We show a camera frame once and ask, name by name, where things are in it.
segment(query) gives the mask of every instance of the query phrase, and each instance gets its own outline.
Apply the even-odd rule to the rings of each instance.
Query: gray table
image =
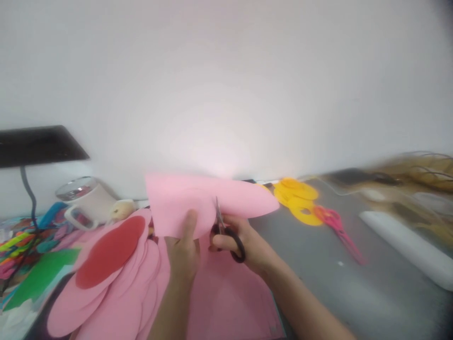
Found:
[[[447,339],[453,294],[433,283],[358,217],[369,208],[357,196],[338,196],[318,180],[309,183],[319,191],[318,204],[341,214],[366,266],[350,257],[330,228],[306,226],[282,206],[251,219],[251,225],[359,339]],[[290,329],[287,334],[294,338]]]

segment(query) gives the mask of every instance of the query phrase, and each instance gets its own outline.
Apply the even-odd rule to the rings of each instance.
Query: red paper circle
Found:
[[[134,253],[145,227],[145,219],[134,216],[101,237],[75,274],[76,286],[81,289],[94,287],[123,267]]]

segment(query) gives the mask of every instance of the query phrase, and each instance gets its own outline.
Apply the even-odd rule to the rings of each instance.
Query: black scissors handle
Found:
[[[220,234],[220,229],[217,224],[214,224],[212,226],[211,231],[216,235]],[[244,248],[244,244],[242,243],[241,239],[236,234],[236,232],[233,229],[231,229],[230,227],[225,227],[224,232],[225,232],[225,235],[227,235],[227,236],[233,238],[233,240],[235,240],[236,245],[239,249],[239,252],[241,253],[241,256],[238,256],[236,254],[236,252],[230,251],[233,260],[235,260],[237,263],[243,263],[245,261],[245,248]]]

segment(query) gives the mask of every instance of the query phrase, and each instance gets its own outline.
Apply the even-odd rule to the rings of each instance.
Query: forearm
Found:
[[[355,339],[283,260],[270,264],[263,271],[262,278],[299,339]]]
[[[149,340],[185,340],[191,290],[191,282],[170,278],[151,327]]]

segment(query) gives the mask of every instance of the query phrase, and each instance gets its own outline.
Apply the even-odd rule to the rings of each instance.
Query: hand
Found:
[[[197,212],[189,210],[183,222],[181,239],[165,237],[170,260],[170,280],[192,284],[200,265],[200,244],[193,240],[197,224]]]
[[[229,224],[242,241],[245,248],[245,264],[256,274],[262,275],[266,268],[275,263],[279,257],[247,220],[231,215],[223,215],[223,222]],[[209,251],[218,249],[234,251],[241,256],[236,242],[227,235],[211,235]]]

